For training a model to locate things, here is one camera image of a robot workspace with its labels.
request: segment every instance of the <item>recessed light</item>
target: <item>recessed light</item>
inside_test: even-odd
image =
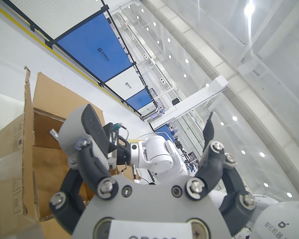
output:
[[[244,12],[247,17],[251,17],[252,13],[255,11],[255,6],[252,3],[246,5]]]

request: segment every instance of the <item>robotic end effector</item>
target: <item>robotic end effector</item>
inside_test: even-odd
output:
[[[110,175],[108,164],[104,165],[111,150],[109,137],[91,109],[85,105],[75,110],[59,132],[60,146],[67,155],[76,156],[78,170],[69,170],[60,191],[51,199],[50,208],[57,221],[74,238],[86,234],[90,237],[104,218],[164,223],[201,220],[207,227],[205,232],[210,234],[207,238],[233,236],[250,219],[255,202],[244,189],[234,159],[225,154],[224,146],[216,141],[219,135],[217,124],[214,124],[218,118],[215,113],[206,124],[210,129],[209,139],[205,137],[204,156],[195,177],[181,176],[166,185],[148,186],[123,176]],[[94,123],[84,126],[84,122],[90,120]],[[220,179],[223,179],[228,194],[218,210],[207,195]],[[96,194],[86,209],[78,195],[83,180]]]

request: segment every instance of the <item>joyson logo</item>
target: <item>joyson logo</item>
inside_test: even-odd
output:
[[[102,51],[102,48],[98,48],[97,51],[104,56],[104,58],[109,61],[109,58],[107,57],[107,55]]]

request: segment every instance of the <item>cardboard box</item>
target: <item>cardboard box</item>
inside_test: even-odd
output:
[[[24,113],[0,131],[0,238],[38,222],[46,238],[70,238],[49,209],[69,169],[49,131],[58,132],[74,109],[89,102],[39,73],[32,104],[25,69]],[[102,111],[93,107],[104,125]],[[83,184],[80,195],[88,201],[94,194]]]

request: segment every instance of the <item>blue panel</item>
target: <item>blue panel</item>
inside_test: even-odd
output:
[[[58,43],[103,82],[132,65],[104,14]]]
[[[136,110],[146,106],[148,103],[152,102],[150,95],[147,93],[146,89],[141,90],[134,96],[126,100],[126,102],[131,105]]]
[[[170,130],[168,129],[168,126],[165,124],[164,126],[160,127],[159,129],[157,129],[155,132],[166,132],[170,139],[175,142],[175,139],[173,137],[173,135],[170,133]],[[169,140],[169,137],[166,136],[166,134],[164,133],[158,133],[158,135],[164,137],[164,139]]]

